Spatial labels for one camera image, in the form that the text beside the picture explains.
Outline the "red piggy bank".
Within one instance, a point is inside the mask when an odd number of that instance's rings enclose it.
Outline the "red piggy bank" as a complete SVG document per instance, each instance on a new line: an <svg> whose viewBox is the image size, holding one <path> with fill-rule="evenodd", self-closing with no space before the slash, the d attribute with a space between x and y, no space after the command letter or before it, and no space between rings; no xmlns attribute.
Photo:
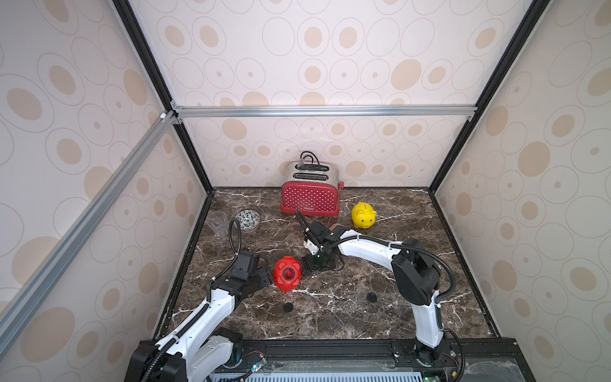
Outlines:
<svg viewBox="0 0 611 382"><path fill-rule="evenodd" d="M282 292L296 289L301 279L302 265L294 257L285 256L275 264L273 281Z"/></svg>

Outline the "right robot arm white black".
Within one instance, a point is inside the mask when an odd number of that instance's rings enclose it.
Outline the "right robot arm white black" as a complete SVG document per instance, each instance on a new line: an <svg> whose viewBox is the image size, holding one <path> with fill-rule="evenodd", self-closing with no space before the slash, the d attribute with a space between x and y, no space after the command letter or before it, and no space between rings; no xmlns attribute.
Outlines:
<svg viewBox="0 0 611 382"><path fill-rule="evenodd" d="M343 256L385 267L393 272L399 293L411 304L417 342L429 350L440 347L444 338L441 302L457 286L455 273L441 257L424 249L418 240L389 241L339 224L330 229L317 221L309 223L302 215L298 220L309 251L302 258L306 272L334 270Z"/></svg>

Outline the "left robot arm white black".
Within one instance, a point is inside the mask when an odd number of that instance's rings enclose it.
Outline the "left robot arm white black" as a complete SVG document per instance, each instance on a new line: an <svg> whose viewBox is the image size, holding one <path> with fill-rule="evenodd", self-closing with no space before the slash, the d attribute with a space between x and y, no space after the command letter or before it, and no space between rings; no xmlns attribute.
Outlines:
<svg viewBox="0 0 611 382"><path fill-rule="evenodd" d="M238 336L218 326L238 305L271 284L267 261L239 251L228 270L208 283L204 301L157 342L142 341L132 354L125 381L203 381L234 356Z"/></svg>

